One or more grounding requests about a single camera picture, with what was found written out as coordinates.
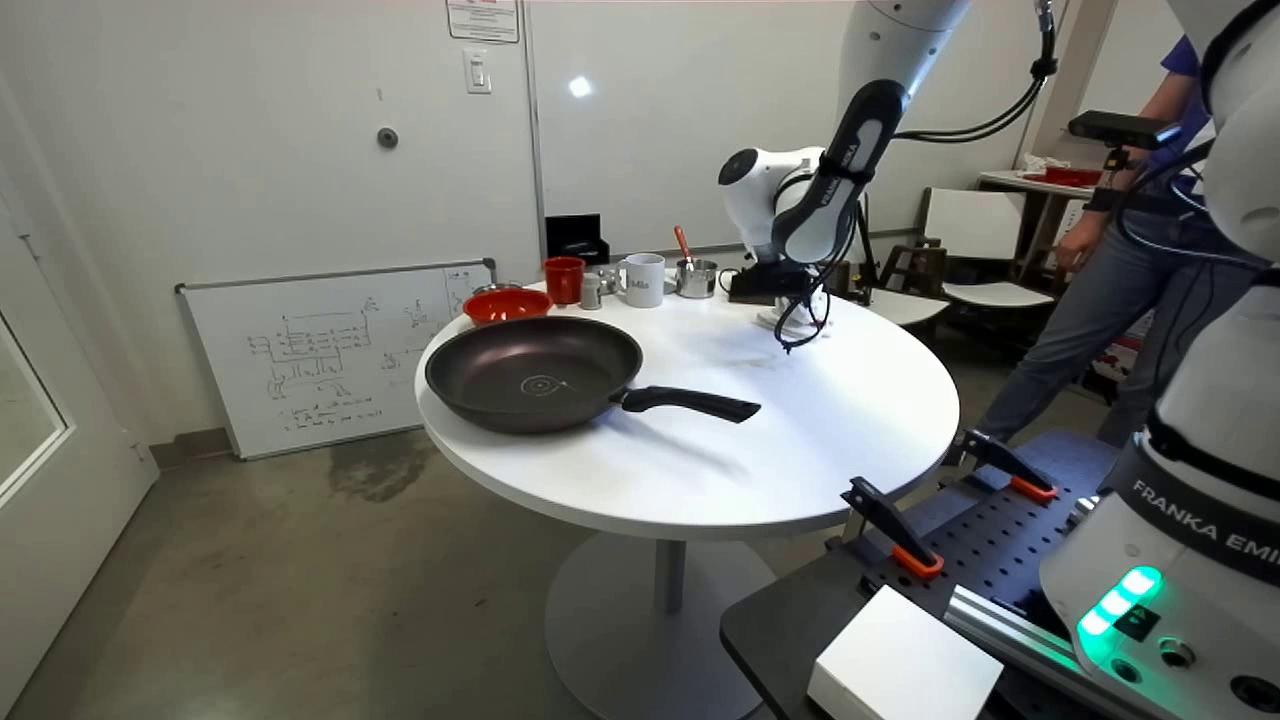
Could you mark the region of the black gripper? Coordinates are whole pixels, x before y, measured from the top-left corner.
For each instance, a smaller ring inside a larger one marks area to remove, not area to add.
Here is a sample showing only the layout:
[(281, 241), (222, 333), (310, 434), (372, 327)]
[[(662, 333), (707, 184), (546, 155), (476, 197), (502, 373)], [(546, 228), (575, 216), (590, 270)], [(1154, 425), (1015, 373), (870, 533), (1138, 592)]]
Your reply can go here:
[(815, 289), (815, 270), (791, 261), (759, 261), (741, 266), (728, 278), (732, 303), (772, 303), (778, 297), (806, 297)]

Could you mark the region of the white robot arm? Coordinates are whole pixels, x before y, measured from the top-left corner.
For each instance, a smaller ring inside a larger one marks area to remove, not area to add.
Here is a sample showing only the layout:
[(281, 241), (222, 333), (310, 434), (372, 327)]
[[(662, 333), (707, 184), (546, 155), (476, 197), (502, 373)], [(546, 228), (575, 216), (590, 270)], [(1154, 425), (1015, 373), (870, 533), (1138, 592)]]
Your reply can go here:
[(1280, 235), (1276, 0), (1168, 0), (1198, 60), (1212, 135), (1180, 190), (1164, 164), (1101, 202), (1194, 221), (1254, 263), (1194, 333), (1103, 499), (1039, 565), (1087, 679), (1168, 720), (1276, 720), (1280, 708)]

